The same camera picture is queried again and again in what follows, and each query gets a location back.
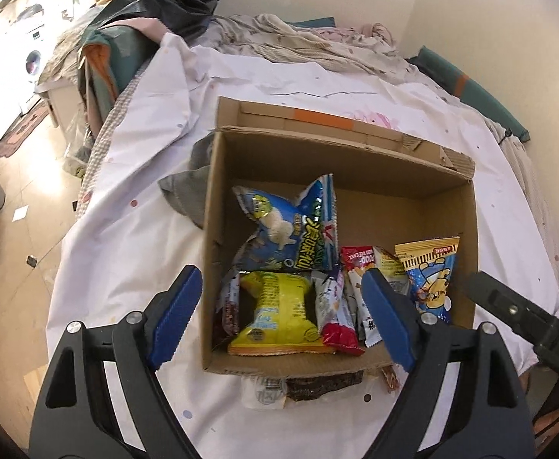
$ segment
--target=blue snack bag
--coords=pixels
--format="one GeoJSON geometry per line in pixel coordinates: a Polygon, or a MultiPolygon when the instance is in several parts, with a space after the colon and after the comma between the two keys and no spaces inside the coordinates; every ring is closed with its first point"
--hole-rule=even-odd
{"type": "Polygon", "coordinates": [[[285,198],[233,187],[237,201],[259,229],[237,252],[242,271],[324,270],[337,262],[337,224],[333,175],[320,176],[293,205],[285,198]]]}
{"type": "Polygon", "coordinates": [[[410,295],[419,312],[432,312],[450,322],[452,301],[447,286],[456,261],[458,236],[423,242],[403,243],[395,247],[410,283],[410,295]]]}

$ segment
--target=gray cloth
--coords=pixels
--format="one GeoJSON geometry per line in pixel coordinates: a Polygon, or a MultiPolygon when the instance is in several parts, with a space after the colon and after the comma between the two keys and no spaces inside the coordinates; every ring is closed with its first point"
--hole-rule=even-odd
{"type": "Polygon", "coordinates": [[[210,133],[195,143],[187,171],[165,176],[158,182],[169,205],[201,229],[205,218],[213,135],[210,133]]]}

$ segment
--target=paper on floor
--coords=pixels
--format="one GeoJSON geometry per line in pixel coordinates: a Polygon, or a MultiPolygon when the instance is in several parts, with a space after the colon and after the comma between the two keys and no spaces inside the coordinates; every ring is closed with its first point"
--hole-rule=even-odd
{"type": "Polygon", "coordinates": [[[20,219],[24,219],[24,217],[27,215],[27,210],[28,209],[29,209],[28,205],[25,205],[24,207],[19,207],[18,209],[16,209],[14,211],[14,217],[12,218],[12,222],[20,221],[20,219]]]}

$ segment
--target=snack wrapper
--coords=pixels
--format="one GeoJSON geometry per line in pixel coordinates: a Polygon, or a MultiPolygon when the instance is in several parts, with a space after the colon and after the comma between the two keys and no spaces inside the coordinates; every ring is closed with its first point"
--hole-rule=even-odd
{"type": "Polygon", "coordinates": [[[330,274],[312,271],[311,281],[315,287],[315,320],[321,334],[322,328],[337,317],[344,279],[340,266],[336,265],[330,274]]]}
{"type": "Polygon", "coordinates": [[[343,271],[343,296],[346,297],[346,300],[348,301],[348,310],[350,311],[352,324],[356,327],[358,340],[364,342],[364,339],[366,339],[364,328],[362,327],[362,323],[358,322],[358,300],[356,299],[354,287],[349,280],[348,271],[346,270],[343,271]]]}
{"type": "Polygon", "coordinates": [[[232,355],[332,353],[305,314],[311,283],[286,273],[257,271],[241,276],[241,286],[257,299],[254,321],[229,344],[232,355]]]}
{"type": "Polygon", "coordinates": [[[409,278],[400,259],[380,246],[374,246],[373,251],[375,252],[375,264],[383,277],[388,280],[392,290],[407,295],[409,293],[409,287],[407,286],[409,278]]]}
{"type": "Polygon", "coordinates": [[[410,282],[410,295],[419,312],[432,312],[449,323],[452,301],[447,286],[458,251],[458,236],[437,238],[396,246],[410,282]]]}
{"type": "Polygon", "coordinates": [[[237,253],[239,270],[330,271],[338,260],[333,175],[316,179],[295,205],[245,187],[234,187],[239,205],[259,225],[237,253]]]}
{"type": "Polygon", "coordinates": [[[338,392],[344,388],[359,385],[363,381],[363,371],[356,373],[316,376],[314,378],[289,378],[287,397],[294,402],[316,400],[330,392],[338,392]]]}
{"type": "Polygon", "coordinates": [[[389,394],[401,388],[401,382],[394,371],[394,367],[384,366],[379,369],[379,373],[381,374],[384,383],[386,383],[386,390],[388,390],[389,394]]]}
{"type": "Polygon", "coordinates": [[[354,296],[358,302],[359,320],[364,328],[364,344],[372,347],[375,343],[382,341],[375,321],[369,309],[364,303],[360,291],[360,282],[367,269],[375,267],[375,252],[372,246],[343,246],[341,247],[341,259],[348,271],[348,278],[354,288],[354,296]]]}
{"type": "Polygon", "coordinates": [[[343,273],[337,265],[329,275],[312,271],[315,286],[315,315],[318,332],[324,345],[341,352],[362,355],[358,337],[352,322],[348,300],[343,296],[343,273]]]}
{"type": "Polygon", "coordinates": [[[248,409],[283,409],[287,393],[285,379],[266,376],[242,377],[242,404],[248,409]]]}
{"type": "Polygon", "coordinates": [[[227,275],[216,303],[216,318],[228,336],[239,333],[239,278],[235,271],[227,275]]]}

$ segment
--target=red snack package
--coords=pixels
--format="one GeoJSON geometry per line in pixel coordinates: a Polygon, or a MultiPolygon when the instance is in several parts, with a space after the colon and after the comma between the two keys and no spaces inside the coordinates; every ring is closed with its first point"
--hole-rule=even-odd
{"type": "Polygon", "coordinates": [[[346,267],[346,271],[348,271],[348,278],[352,288],[354,288],[354,296],[358,302],[358,318],[366,335],[364,344],[367,347],[372,347],[375,343],[381,342],[382,337],[379,335],[375,321],[364,303],[360,292],[360,282],[367,269],[377,266],[375,264],[375,252],[372,246],[342,246],[341,260],[346,267]]]}
{"type": "Polygon", "coordinates": [[[315,285],[315,317],[324,345],[348,354],[362,355],[364,349],[358,346],[348,300],[343,294],[344,279],[339,265],[327,275],[312,271],[311,279],[315,285]]]}
{"type": "Polygon", "coordinates": [[[348,309],[346,297],[341,296],[339,310],[334,320],[326,323],[322,328],[322,342],[324,345],[335,347],[346,354],[364,354],[364,349],[358,345],[358,337],[354,324],[352,324],[352,316],[348,309]]]}

